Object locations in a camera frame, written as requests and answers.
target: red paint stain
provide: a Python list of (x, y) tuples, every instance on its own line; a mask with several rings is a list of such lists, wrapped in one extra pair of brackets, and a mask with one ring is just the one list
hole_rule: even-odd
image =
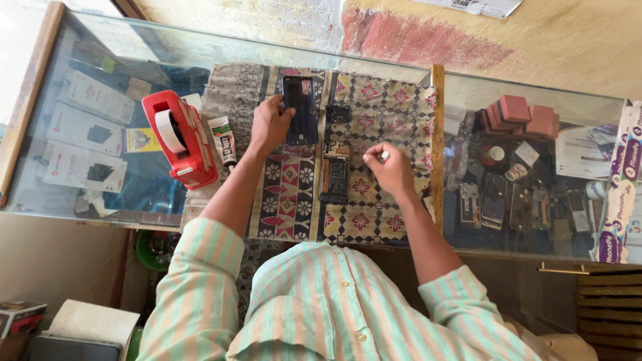
[(436, 18), (423, 21), (346, 8), (342, 24), (344, 52), (391, 62), (484, 70), (513, 52)]

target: hand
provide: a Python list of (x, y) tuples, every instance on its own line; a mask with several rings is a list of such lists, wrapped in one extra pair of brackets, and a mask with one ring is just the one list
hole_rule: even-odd
[[(390, 156), (381, 163), (379, 159), (384, 151), (387, 151)], [(365, 152), (363, 161), (377, 177), (381, 188), (390, 193), (398, 204), (418, 199), (410, 160), (397, 147), (386, 142), (377, 144)]]
[(254, 109), (250, 148), (262, 156), (267, 157), (285, 141), (292, 117), (297, 112), (294, 108), (283, 110), (282, 101), (283, 95), (273, 95)]

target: shirt sleeve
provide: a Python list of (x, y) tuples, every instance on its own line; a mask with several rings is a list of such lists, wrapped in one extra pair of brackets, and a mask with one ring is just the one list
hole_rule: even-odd
[(238, 277), (245, 244), (219, 222), (195, 218), (184, 228), (137, 360), (222, 360), (239, 328)]
[(468, 266), (419, 286), (432, 321), (459, 335), (485, 360), (540, 360), (509, 331)]

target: glue tube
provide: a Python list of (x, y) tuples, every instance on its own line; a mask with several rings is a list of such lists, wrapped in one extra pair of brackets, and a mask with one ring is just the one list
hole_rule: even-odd
[(230, 122), (224, 116), (208, 120), (207, 125), (212, 130), (218, 157), (223, 162), (223, 166), (230, 168), (231, 173), (236, 165), (236, 149), (234, 149), (234, 135), (230, 128)]

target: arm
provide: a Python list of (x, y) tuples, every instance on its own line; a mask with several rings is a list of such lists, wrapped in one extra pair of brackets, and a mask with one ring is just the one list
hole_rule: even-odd
[[(390, 157), (382, 164), (379, 158), (384, 150)], [(539, 360), (504, 327), (484, 285), (433, 224), (415, 194), (412, 168), (405, 154), (389, 143), (381, 143), (370, 148), (363, 160), (401, 209), (421, 285), (419, 293), (433, 322), (455, 332), (486, 360)]]
[[(384, 151), (390, 157), (381, 164), (379, 158)], [(390, 143), (380, 143), (368, 149), (363, 160), (377, 177), (379, 186), (392, 194), (401, 208), (419, 283), (430, 282), (464, 265), (417, 197), (406, 155)]]
[(245, 244), (240, 234), (263, 163), (285, 140), (293, 109), (272, 96), (254, 111), (252, 142), (201, 213), (184, 229), (156, 309), (143, 331), (138, 360), (223, 360), (238, 332), (238, 277)]

